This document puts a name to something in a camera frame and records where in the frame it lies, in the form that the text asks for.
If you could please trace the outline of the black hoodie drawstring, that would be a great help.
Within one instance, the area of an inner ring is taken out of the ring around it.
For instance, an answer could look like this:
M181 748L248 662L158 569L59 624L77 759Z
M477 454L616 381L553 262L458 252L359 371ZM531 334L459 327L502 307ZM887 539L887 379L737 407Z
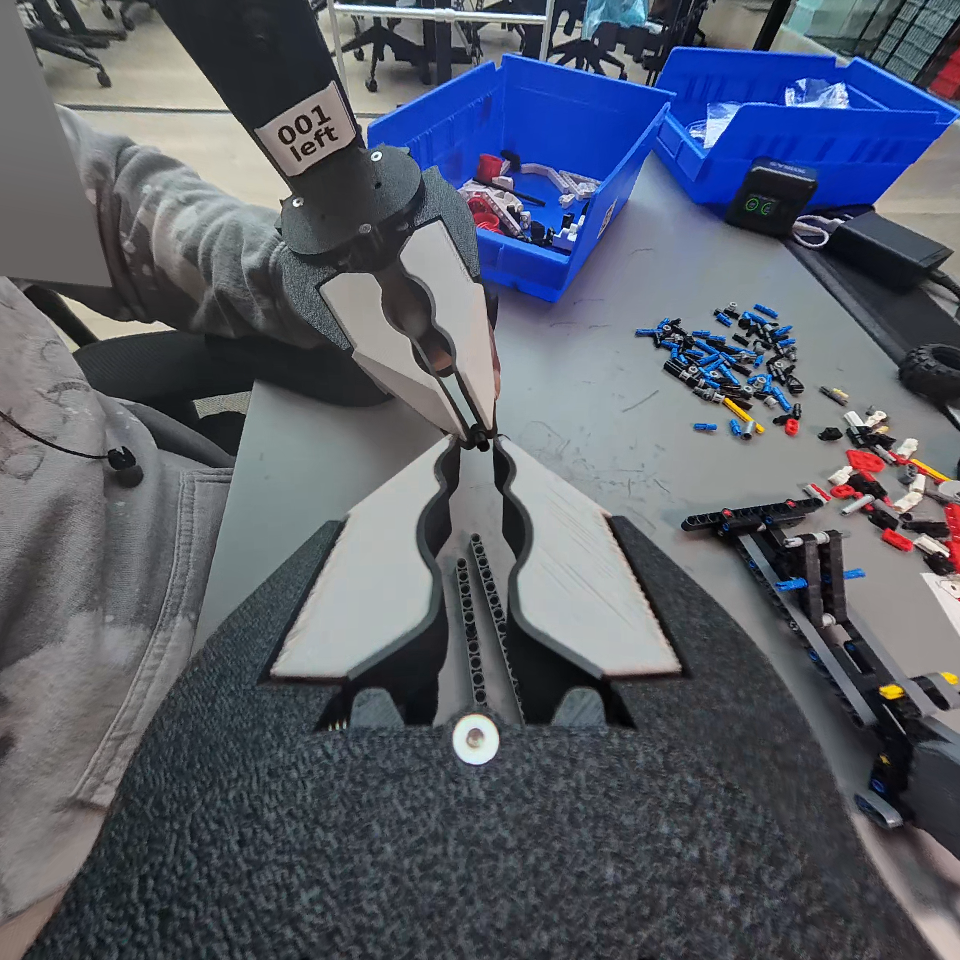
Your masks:
M143 468L132 450L126 446L114 447L104 453L88 453L58 444L24 427L10 414L1 412L1 420L17 433L29 440L64 455L89 462L105 464L113 474L113 479L124 489L133 489L143 480Z

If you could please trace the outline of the heap of white red pieces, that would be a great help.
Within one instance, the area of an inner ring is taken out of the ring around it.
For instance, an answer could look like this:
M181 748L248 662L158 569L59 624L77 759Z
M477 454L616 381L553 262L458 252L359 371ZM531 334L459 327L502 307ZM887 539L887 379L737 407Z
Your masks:
M518 188L525 178L552 186L561 217L559 226L535 218L545 214L548 201ZM569 257L586 222L590 203L601 187L591 176L559 170L547 164L524 162L510 150L480 153L474 175L459 188L480 231L507 236Z

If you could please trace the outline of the clear plastic bags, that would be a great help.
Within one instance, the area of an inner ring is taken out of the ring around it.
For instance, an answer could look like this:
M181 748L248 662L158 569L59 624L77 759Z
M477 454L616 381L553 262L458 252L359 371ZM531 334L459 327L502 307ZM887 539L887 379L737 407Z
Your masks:
M702 149L711 150L741 109L754 105L754 102L709 102L705 117L691 122L686 130ZM851 98L843 81L830 83L822 78L798 78L786 85L776 105L790 109L847 110L851 107Z

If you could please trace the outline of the black power adapter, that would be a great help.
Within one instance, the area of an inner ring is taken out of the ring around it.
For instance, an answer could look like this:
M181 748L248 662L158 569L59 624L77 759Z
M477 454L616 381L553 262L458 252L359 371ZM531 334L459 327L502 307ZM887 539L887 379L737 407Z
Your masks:
M941 269L954 251L875 211L841 221L824 250L897 293L931 283L959 297L958 282Z

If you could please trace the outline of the blue bin with plastic bags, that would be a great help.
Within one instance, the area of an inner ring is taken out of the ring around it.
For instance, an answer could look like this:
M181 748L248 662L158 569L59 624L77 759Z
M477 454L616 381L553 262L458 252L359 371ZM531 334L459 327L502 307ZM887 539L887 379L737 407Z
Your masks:
M843 82L848 109L776 105L800 78ZM814 168L813 206L874 204L958 120L958 109L869 61L678 47L655 87L674 94L654 151L698 205L726 207L756 158ZM705 150L687 131L710 102L750 103Z

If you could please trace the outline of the storage rack with bins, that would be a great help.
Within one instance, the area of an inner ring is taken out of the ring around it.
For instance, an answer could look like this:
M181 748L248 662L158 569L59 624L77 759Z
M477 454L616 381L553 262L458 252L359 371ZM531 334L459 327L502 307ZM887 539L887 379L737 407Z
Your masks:
M958 99L957 1L797 2L789 27L840 56Z

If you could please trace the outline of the white sticker sheet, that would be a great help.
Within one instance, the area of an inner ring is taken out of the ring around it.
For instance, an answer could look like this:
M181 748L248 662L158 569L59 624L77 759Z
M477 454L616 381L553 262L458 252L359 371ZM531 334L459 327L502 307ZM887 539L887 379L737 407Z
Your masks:
M921 579L937 598L953 629L959 634L959 576L938 575L931 572L920 574Z

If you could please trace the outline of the black charger with green lights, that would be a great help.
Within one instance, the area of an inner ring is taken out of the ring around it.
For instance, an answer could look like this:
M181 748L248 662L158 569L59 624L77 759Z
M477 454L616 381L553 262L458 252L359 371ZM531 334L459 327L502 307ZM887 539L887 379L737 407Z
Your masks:
M809 205L819 186L819 174L806 165L771 157L751 162L724 221L740 230L783 239Z

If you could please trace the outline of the pile of blue black pins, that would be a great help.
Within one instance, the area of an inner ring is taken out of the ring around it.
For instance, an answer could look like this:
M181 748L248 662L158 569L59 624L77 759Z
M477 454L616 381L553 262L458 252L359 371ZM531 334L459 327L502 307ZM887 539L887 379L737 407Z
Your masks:
M796 373L799 349L791 324L759 303L735 302L712 311L714 326L693 329L682 318L664 318L633 336L665 351L663 371L703 402L738 407L744 414L756 404L799 421L806 385Z

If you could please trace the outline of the blue bin with brick pieces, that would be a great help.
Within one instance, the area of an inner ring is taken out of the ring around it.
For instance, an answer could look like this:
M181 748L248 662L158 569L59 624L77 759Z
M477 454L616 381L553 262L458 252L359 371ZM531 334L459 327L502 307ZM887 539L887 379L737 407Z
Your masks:
M407 148L455 189L470 179L482 153L510 151L601 182L570 256L477 228L484 280L549 303L558 302L629 199L674 94L629 80L506 54L373 121L370 146ZM534 218L558 227L557 192L525 177L524 193L548 202Z

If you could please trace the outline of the toy truck chassis assembly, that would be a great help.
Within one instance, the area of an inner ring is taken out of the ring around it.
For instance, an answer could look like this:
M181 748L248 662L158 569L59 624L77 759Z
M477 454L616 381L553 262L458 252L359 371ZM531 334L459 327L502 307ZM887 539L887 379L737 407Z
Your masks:
M688 534L708 532L736 550L812 666L855 726L875 736L878 753L858 810L885 830L913 826L958 856L958 731L941 715L957 713L958 676L908 677L848 606L843 534L789 531L821 509L817 496L693 513Z

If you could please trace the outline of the pile of toy brick pieces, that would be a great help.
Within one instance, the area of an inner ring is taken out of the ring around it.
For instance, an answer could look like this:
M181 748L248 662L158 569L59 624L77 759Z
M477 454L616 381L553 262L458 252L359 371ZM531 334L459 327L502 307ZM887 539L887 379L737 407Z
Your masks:
M844 517L865 518L887 546L916 553L932 575L957 584L958 479L920 461L917 438L894 438L881 409L847 410L843 422L822 428L817 438L844 446L845 461L822 479L802 484L803 494L834 504Z

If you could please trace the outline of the long grey beam with pins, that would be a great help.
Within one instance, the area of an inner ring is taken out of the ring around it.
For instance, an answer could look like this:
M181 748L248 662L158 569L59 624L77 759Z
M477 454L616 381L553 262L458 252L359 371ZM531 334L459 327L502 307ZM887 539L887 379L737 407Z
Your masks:
M466 655L466 674L469 681L471 705L474 711L483 712L489 706L489 702L476 622L471 574L468 560L464 556L456 559L455 577L460 604L463 642Z

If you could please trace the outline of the long grey perforated beam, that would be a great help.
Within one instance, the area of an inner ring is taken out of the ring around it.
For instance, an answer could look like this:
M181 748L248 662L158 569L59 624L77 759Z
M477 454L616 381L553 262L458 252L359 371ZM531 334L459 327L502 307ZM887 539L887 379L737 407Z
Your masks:
M511 666L507 649L507 609L504 605L492 567L490 555L479 533L471 533L468 541L473 571L476 575L482 595L482 610L489 623L489 633L493 644L495 689L498 705L503 708L505 719L516 726L525 725L525 715L520 697L519 682Z

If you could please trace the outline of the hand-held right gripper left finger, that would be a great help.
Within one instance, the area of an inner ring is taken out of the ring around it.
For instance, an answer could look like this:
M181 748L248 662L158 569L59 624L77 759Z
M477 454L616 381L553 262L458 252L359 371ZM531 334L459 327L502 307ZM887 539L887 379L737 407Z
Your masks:
M461 444L441 439L335 526L269 663L269 680L334 690L321 721L380 689L407 724L433 724L449 619L438 555L451 534Z

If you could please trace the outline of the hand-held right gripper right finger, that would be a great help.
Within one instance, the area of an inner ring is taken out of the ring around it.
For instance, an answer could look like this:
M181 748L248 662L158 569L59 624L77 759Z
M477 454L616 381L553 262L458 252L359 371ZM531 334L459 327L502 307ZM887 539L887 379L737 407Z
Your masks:
M632 724L618 686L683 677L683 660L628 550L637 530L508 438L493 444L502 536L513 555L503 646L527 724L573 690Z

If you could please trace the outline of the metal table frame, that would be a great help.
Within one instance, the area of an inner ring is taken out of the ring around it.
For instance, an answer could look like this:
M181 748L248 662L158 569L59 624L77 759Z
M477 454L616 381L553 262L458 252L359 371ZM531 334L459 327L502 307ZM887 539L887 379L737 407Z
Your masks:
M326 11L329 14L331 29L335 35L334 46L337 54L344 50L338 33L337 18L339 15L347 15L359 18L380 18L383 20L418 20L434 24L447 24L462 22L471 25L482 25L485 23L494 23L512 27L531 26L539 27L541 30L541 41L537 58L545 62L550 55L551 44L551 26L553 21L555 3L548 1L543 14L519 12L510 13L508 11L497 11L491 6L481 9L457 8L455 6L384 6L371 4L326 2Z

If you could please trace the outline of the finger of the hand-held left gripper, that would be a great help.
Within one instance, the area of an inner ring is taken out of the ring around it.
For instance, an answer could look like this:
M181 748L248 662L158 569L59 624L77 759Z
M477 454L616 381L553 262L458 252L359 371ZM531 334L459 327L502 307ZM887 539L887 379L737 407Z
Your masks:
M436 376L415 359L414 344L386 318L382 291L368 273L345 272L319 294L353 349L353 359L387 393L460 441L468 428Z
M443 223L419 227L399 262L431 302L431 327L448 345L452 376L470 410L468 427L496 432L496 377L482 285L475 282Z

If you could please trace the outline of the black rubber toy tyre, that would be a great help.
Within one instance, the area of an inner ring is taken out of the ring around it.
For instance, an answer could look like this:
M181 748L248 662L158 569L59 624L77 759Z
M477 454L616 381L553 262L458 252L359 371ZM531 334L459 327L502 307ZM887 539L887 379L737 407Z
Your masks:
M959 402L959 347L928 343L910 350L897 367L908 391L931 402L957 406Z

